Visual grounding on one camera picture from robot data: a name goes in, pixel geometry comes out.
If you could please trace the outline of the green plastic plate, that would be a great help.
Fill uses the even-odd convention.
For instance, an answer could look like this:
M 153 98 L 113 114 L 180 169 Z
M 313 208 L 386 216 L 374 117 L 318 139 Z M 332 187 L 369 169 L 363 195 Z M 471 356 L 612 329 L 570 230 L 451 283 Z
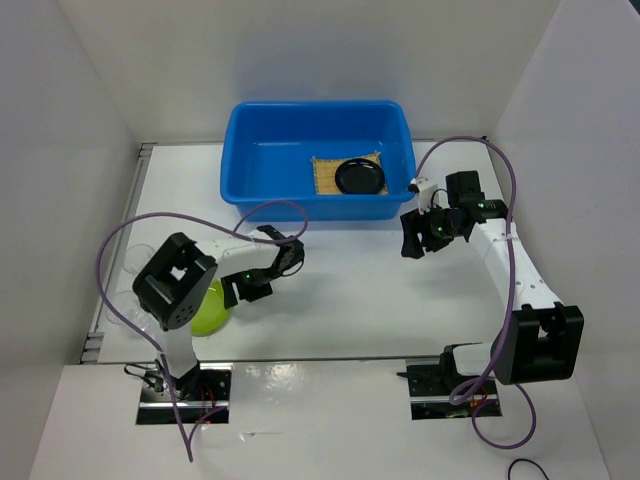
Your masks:
M 191 322 L 191 332 L 194 337 L 212 335 L 228 321 L 231 311 L 225 307 L 222 283 L 216 280 L 212 283 Z

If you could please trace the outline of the black plate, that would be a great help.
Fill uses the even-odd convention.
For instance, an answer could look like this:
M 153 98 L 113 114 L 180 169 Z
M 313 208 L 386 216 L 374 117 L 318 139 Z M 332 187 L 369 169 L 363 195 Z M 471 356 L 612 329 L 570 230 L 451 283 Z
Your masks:
M 343 194 L 376 195 L 385 186 L 383 169 L 373 160 L 349 159 L 341 163 L 334 174 L 335 184 Z

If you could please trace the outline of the woven bamboo mat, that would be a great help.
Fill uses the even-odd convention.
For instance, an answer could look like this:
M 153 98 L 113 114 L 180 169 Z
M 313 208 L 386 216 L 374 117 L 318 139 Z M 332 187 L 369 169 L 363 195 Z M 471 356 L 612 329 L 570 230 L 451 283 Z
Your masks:
M 314 182 L 315 182 L 315 191 L 317 195 L 341 195 L 341 193 L 334 180 L 334 174 L 338 166 L 346 160 L 354 159 L 354 158 L 365 158 L 368 160 L 373 160 L 377 163 L 381 168 L 380 163 L 380 153 L 375 151 L 373 153 L 349 157 L 349 158 L 340 158 L 340 159 L 320 159 L 317 157 L 313 157 L 311 162 L 313 165 L 314 171 Z M 386 176 L 385 176 L 385 186 L 383 190 L 376 195 L 387 195 L 388 189 L 386 185 Z

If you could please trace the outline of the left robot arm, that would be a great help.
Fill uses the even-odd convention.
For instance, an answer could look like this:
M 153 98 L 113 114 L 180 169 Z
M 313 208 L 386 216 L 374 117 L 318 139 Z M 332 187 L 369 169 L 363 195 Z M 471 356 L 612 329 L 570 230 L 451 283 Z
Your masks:
M 304 244 L 271 225 L 257 227 L 247 240 L 199 244 L 181 232 L 170 235 L 133 281 L 141 308 L 161 330 L 158 362 L 166 391 L 184 400 L 198 390 L 191 323 L 212 284 L 221 283 L 226 309 L 254 302 L 271 295 L 272 282 L 304 258 Z

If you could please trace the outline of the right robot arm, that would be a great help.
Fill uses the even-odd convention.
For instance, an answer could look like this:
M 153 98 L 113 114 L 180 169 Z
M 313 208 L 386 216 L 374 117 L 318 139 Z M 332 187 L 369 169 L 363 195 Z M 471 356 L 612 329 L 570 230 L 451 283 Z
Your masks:
M 505 325 L 491 343 L 449 345 L 438 381 L 450 393 L 463 391 L 475 376 L 504 385 L 566 380 L 573 375 L 584 317 L 564 304 L 542 279 L 508 220 L 508 207 L 488 199 L 475 171 L 446 178 L 448 204 L 437 204 L 439 188 L 423 177 L 409 191 L 418 206 L 401 217 L 405 258 L 435 253 L 464 239 L 482 260 L 505 305 Z

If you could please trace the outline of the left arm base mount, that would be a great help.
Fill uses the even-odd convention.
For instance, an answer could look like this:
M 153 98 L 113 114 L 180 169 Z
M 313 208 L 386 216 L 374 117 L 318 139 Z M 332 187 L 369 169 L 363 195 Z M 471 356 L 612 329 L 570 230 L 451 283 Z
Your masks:
M 169 387 L 157 367 L 127 363 L 126 375 L 141 381 L 136 418 L 137 425 L 175 424 Z M 232 384 L 230 363 L 202 363 L 199 376 L 189 385 L 176 389 L 177 408 L 182 422 L 193 425 L 205 418 L 205 424 L 226 424 Z

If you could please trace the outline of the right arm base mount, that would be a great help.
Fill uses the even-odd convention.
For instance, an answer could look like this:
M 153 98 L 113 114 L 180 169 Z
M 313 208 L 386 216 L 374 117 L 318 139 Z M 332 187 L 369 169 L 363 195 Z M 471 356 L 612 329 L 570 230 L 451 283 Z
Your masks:
M 446 373 L 436 356 L 409 359 L 396 376 L 406 382 L 411 419 L 450 420 L 478 417 L 500 417 L 502 410 L 497 387 L 488 380 L 471 400 L 453 405 L 449 396 L 454 387 L 467 380 L 457 373 Z

